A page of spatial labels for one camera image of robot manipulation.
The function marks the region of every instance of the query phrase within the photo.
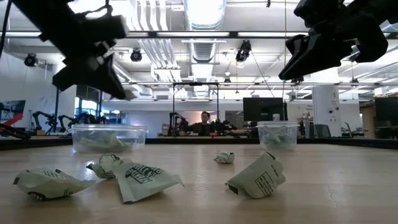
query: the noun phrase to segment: table surface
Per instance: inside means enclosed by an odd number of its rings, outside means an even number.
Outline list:
[[[223,151],[235,153],[234,164],[213,161]],[[398,223],[398,151],[300,144],[274,153],[286,183],[271,197],[242,198],[224,186],[261,154],[255,145],[148,145],[131,159],[179,174],[185,188],[124,205],[116,180],[100,180],[85,168],[99,154],[70,146],[3,151],[0,223]],[[97,183],[67,198],[36,201],[12,181],[38,167]]]

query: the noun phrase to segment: ceiling duct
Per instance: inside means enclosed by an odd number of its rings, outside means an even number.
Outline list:
[[[187,30],[213,31],[220,30],[225,15],[226,0],[184,0],[185,21]],[[216,53],[216,44],[195,42],[190,44],[191,58],[198,64],[193,64],[192,75],[196,78],[210,78],[213,65],[210,63]]]

